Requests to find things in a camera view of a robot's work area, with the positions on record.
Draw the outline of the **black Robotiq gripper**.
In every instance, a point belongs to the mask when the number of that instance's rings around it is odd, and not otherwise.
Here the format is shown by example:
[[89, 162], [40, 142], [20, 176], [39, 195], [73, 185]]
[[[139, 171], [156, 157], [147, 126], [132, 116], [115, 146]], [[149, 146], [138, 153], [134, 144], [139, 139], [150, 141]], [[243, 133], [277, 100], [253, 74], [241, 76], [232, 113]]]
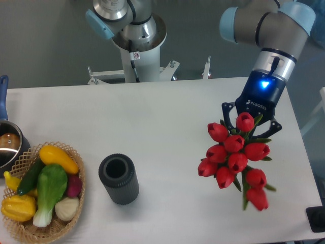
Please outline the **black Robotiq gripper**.
[[230, 118], [231, 110], [236, 107], [237, 113], [248, 112], [252, 117], [262, 115], [262, 121], [270, 121], [269, 129], [260, 134], [252, 135], [251, 139], [269, 138], [282, 130], [282, 125], [274, 118], [275, 108], [285, 88], [285, 82], [265, 73], [252, 71], [243, 88], [241, 95], [235, 102], [224, 102], [221, 105], [224, 123], [231, 132], [233, 126]]

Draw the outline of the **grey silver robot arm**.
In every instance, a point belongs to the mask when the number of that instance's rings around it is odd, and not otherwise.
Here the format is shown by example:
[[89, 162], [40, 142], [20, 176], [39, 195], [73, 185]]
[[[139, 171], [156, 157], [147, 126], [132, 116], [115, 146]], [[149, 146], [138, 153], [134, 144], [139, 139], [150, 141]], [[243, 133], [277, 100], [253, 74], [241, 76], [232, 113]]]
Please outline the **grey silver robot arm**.
[[[94, 1], [85, 17], [100, 37], [120, 49], [127, 83], [170, 77], [160, 68], [166, 25], [152, 12], [150, 1]], [[224, 11], [219, 23], [222, 38], [261, 49], [241, 95], [222, 105], [221, 124], [230, 134], [253, 138], [255, 128], [265, 122], [270, 127], [257, 139], [281, 130], [275, 108], [314, 22], [314, 11], [296, 1], [252, 1], [245, 8]]]

